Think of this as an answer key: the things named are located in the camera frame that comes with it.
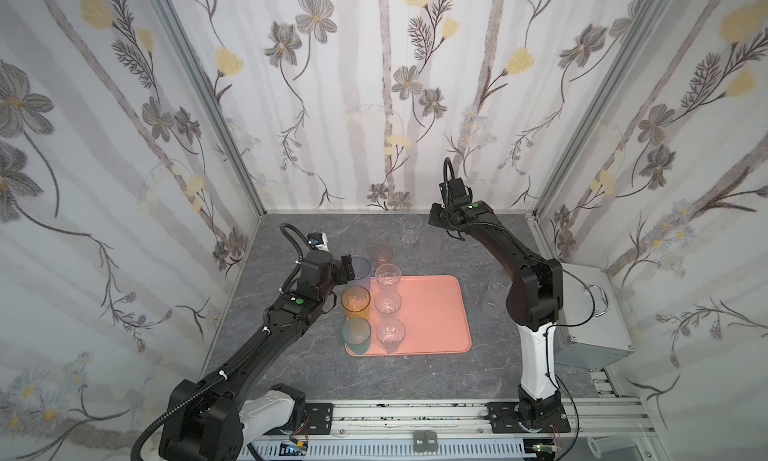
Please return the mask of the small pink glass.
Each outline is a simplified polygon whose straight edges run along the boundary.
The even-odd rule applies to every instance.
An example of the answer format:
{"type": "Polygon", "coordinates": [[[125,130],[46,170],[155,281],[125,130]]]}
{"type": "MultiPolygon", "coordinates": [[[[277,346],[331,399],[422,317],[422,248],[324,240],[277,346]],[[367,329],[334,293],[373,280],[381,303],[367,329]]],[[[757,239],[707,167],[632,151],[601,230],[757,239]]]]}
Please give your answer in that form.
{"type": "Polygon", "coordinates": [[[371,259],[376,268],[382,264],[392,263],[394,259],[393,249],[386,244],[378,244],[373,247],[371,259]]]}

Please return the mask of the tall teal plastic cup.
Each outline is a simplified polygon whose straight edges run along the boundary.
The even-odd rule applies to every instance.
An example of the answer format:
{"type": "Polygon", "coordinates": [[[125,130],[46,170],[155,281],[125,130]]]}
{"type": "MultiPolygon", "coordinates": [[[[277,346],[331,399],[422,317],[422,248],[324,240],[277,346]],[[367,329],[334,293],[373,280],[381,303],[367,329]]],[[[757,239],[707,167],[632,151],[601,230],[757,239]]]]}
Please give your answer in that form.
{"type": "Polygon", "coordinates": [[[364,317],[352,317],[342,327],[342,337],[346,348],[354,355],[364,355],[370,348],[372,329],[364,317]]]}

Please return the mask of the tall blue plastic cup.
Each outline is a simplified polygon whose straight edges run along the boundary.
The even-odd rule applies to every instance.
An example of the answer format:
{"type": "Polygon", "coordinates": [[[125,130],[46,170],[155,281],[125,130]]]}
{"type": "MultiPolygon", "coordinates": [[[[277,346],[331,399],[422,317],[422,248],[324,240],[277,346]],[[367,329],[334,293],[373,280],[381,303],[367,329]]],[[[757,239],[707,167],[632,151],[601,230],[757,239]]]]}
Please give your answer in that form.
{"type": "Polygon", "coordinates": [[[353,255],[351,257],[354,279],[349,282],[350,286],[361,286],[369,290],[371,285],[372,266],[364,257],[353,255]]]}

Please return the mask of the clear faceted glass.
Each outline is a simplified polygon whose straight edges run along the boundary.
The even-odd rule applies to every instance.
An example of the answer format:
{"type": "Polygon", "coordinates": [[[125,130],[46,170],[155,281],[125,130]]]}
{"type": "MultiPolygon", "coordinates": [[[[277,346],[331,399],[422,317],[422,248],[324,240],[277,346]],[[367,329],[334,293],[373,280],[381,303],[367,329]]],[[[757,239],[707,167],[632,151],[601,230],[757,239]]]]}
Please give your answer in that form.
{"type": "Polygon", "coordinates": [[[402,297],[394,288],[382,289],[374,296],[374,306],[382,315],[394,315],[402,307],[402,297]]]}
{"type": "Polygon", "coordinates": [[[386,353],[397,352],[406,336],[406,328],[396,317],[384,317],[378,321],[376,337],[386,353]]]}
{"type": "Polygon", "coordinates": [[[396,291],[402,279],[402,272],[394,263],[383,263],[376,269],[375,279],[380,291],[396,291]]]}

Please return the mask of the tall yellow plastic cup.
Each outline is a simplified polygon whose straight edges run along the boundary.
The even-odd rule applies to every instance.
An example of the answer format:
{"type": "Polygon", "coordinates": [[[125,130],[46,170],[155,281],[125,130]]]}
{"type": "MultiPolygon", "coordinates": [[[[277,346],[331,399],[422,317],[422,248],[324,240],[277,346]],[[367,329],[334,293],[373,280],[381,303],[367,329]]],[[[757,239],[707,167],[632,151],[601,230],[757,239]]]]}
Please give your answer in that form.
{"type": "Polygon", "coordinates": [[[371,295],[363,286],[351,286],[347,288],[341,299],[342,308],[347,319],[370,317],[371,295]]]}

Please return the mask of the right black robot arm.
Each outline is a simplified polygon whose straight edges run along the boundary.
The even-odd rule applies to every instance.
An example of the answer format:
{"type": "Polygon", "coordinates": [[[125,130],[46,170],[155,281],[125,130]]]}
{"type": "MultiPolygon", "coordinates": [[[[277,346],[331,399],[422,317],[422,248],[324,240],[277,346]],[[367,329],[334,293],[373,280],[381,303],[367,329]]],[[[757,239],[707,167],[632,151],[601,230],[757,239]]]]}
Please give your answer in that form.
{"type": "Polygon", "coordinates": [[[445,176],[439,190],[441,201],[432,205],[429,224],[455,239],[474,238],[511,278],[506,310],[518,327],[522,354],[517,422],[529,432],[546,428],[570,432],[561,385],[556,381],[554,337],[563,326],[558,321],[565,301],[563,277],[571,277],[584,289],[588,285],[559,261],[524,245],[487,203],[473,199],[461,178],[445,176]]]}

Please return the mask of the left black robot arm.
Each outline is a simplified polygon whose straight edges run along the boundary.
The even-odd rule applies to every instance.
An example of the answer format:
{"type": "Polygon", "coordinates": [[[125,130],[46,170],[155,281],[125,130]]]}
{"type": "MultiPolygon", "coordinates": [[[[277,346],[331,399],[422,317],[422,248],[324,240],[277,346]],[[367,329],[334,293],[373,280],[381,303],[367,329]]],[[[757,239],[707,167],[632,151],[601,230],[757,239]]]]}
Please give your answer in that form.
{"type": "Polygon", "coordinates": [[[240,412],[248,389],[319,319],[333,289],[354,278],[350,255],[309,251],[299,262],[296,283],[265,310],[262,326],[216,371],[181,381],[167,410],[134,442],[130,458],[140,460],[145,443],[160,431],[164,460],[237,459],[245,444],[240,412]]]}

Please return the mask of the pink plastic tray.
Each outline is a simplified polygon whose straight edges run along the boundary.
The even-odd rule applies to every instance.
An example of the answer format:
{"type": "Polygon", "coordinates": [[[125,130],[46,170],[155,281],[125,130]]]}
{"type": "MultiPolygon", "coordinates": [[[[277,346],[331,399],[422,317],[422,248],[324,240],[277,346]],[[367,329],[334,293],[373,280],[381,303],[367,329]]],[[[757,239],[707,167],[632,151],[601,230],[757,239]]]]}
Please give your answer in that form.
{"type": "Polygon", "coordinates": [[[402,307],[394,315],[382,315],[374,306],[379,291],[371,278],[370,317],[371,344],[366,354],[354,357],[413,356],[428,354],[457,354],[468,351],[472,345],[467,315],[459,281],[449,275],[404,276],[397,291],[402,307]],[[386,353],[376,337],[378,321],[396,317],[403,322],[406,336],[397,352],[386,353]]]}

